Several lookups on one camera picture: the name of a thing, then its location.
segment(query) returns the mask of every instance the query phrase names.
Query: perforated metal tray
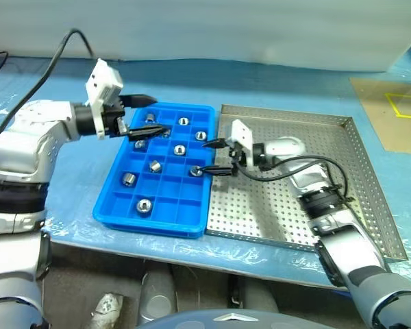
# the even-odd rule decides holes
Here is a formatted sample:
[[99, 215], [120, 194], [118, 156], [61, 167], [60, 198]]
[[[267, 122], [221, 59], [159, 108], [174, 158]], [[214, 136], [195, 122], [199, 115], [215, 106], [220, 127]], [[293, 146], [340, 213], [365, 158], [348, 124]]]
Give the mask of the perforated metal tray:
[[[337, 160], [349, 176], [349, 196], [356, 199], [352, 206], [384, 257], [408, 259], [351, 117], [224, 105], [219, 137], [224, 137], [223, 128], [235, 119], [253, 130], [257, 143], [296, 136], [306, 144], [309, 154]], [[228, 165], [228, 150], [218, 150], [214, 163]], [[340, 182], [341, 176], [333, 166], [332, 171], [335, 181]], [[277, 172], [257, 174], [267, 177]], [[262, 183], [243, 175], [213, 178], [207, 233], [308, 251], [317, 240], [287, 180]]]

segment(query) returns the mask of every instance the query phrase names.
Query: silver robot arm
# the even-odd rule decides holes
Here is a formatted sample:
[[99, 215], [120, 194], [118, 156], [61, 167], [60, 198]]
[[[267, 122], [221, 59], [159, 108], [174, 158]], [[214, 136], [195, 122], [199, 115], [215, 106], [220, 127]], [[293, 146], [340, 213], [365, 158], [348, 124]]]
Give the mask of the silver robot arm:
[[310, 157], [280, 164], [305, 155], [304, 143], [295, 137], [258, 144], [252, 141], [251, 130], [235, 120], [226, 138], [207, 146], [230, 146], [233, 168], [227, 174], [235, 175], [241, 165], [263, 170], [279, 167], [282, 173], [307, 166], [292, 174], [289, 181], [310, 218], [312, 232], [319, 237], [315, 248], [328, 278], [335, 286], [349, 289], [369, 328], [411, 328], [411, 282], [390, 272], [348, 200], [339, 193], [339, 186], [331, 181], [327, 165], [322, 160], [314, 163]]
[[119, 73], [99, 60], [86, 84], [88, 105], [32, 101], [0, 134], [0, 328], [48, 328], [36, 279], [50, 264], [45, 223], [47, 188], [63, 144], [96, 134], [131, 141], [163, 133], [161, 125], [129, 129], [124, 106], [143, 107], [146, 95], [119, 96]]

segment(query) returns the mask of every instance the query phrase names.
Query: cardboard sheet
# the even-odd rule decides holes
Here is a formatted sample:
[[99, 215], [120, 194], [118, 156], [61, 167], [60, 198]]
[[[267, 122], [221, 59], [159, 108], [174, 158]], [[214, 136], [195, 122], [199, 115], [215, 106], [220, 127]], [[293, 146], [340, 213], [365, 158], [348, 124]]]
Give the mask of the cardboard sheet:
[[411, 154], [411, 84], [350, 81], [384, 149]]

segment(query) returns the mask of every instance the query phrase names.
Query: blue table surface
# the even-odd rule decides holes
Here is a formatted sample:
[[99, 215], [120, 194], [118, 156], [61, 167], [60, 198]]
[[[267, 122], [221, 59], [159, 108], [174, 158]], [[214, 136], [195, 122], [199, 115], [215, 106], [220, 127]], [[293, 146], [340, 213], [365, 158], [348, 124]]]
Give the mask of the blue table surface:
[[[0, 71], [0, 121], [31, 88], [49, 59], [9, 58]], [[350, 73], [222, 60], [111, 62], [123, 93], [161, 101], [255, 106], [353, 117], [384, 190], [410, 260], [391, 265], [411, 279], [411, 154], [385, 151], [356, 97], [350, 77], [411, 83], [411, 50], [387, 73]], [[90, 60], [60, 60], [33, 99], [85, 102]], [[165, 260], [259, 278], [331, 287], [317, 257], [283, 247], [218, 236], [176, 239], [105, 228], [92, 209], [119, 150], [120, 138], [82, 138], [63, 146], [51, 181], [47, 229], [55, 242]]]

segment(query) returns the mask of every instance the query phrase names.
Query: white wall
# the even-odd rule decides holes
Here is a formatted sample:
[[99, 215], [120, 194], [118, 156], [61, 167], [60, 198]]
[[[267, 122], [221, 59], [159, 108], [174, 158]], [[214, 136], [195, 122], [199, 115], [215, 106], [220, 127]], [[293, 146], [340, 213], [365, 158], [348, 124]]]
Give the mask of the white wall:
[[12, 55], [51, 56], [71, 27], [104, 58], [385, 71], [411, 45], [411, 0], [0, 0]]

